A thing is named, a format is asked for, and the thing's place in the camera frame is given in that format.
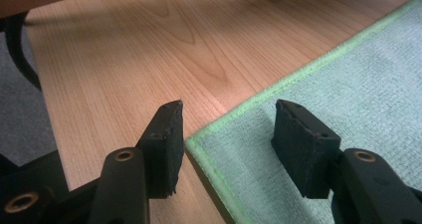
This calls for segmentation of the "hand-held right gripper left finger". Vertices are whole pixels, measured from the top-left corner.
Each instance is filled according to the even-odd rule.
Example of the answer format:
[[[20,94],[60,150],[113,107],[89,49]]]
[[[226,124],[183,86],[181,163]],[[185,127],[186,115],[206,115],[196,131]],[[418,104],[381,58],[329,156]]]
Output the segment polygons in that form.
[[[184,155],[183,102],[162,105],[136,146],[141,149],[150,198],[164,199],[176,192]]]

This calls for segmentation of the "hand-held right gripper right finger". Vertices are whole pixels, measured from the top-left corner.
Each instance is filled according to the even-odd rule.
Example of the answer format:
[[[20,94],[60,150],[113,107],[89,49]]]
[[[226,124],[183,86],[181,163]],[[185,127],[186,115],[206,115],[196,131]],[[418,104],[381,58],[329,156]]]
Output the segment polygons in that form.
[[[326,199],[328,164],[335,160],[341,138],[302,105],[277,100],[271,144],[302,197]]]

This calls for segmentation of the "light green towel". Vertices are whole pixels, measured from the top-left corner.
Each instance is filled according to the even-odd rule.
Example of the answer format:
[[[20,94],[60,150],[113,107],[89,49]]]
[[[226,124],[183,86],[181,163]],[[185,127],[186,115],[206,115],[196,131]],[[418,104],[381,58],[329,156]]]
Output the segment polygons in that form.
[[[422,191],[422,0],[413,0],[199,130],[186,147],[236,224],[334,224],[301,197],[271,139],[276,101],[304,106],[342,148],[380,154]]]

